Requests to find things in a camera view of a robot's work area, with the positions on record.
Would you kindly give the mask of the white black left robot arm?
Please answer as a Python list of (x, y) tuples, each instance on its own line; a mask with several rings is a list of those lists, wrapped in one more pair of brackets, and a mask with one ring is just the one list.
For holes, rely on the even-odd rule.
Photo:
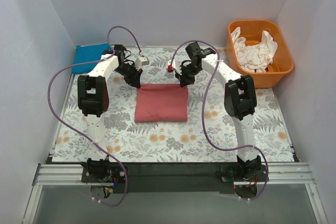
[(109, 181), (112, 177), (104, 136), (104, 116), (109, 108), (107, 80), (116, 72), (124, 77), (126, 84), (140, 88), (142, 66), (149, 63), (142, 52), (139, 52), (136, 60), (130, 60), (127, 52), (123, 45), (104, 50), (93, 70), (87, 75), (80, 75), (77, 80), (78, 107), (85, 116), (88, 137), (91, 139), (86, 168), (88, 174), (100, 182)]

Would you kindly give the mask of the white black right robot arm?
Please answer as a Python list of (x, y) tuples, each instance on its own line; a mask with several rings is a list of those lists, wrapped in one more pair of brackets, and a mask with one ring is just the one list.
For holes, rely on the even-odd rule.
[(168, 72), (173, 72), (181, 87), (194, 84), (195, 77), (201, 71), (211, 74), (211, 80), (217, 80), (224, 88), (224, 108), (232, 118), (237, 137), (236, 169), (232, 177), (248, 181), (261, 170), (262, 153), (255, 145), (253, 120), (257, 106), (253, 78), (242, 76), (221, 60), (220, 53), (212, 46), (200, 47), (201, 41), (184, 43), (189, 57), (181, 63), (172, 58), (166, 64)]

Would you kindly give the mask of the red t shirt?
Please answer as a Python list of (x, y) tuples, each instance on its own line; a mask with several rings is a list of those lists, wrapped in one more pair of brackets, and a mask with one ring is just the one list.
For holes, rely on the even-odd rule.
[(135, 122), (186, 122), (188, 88), (178, 84), (143, 84), (137, 89)]

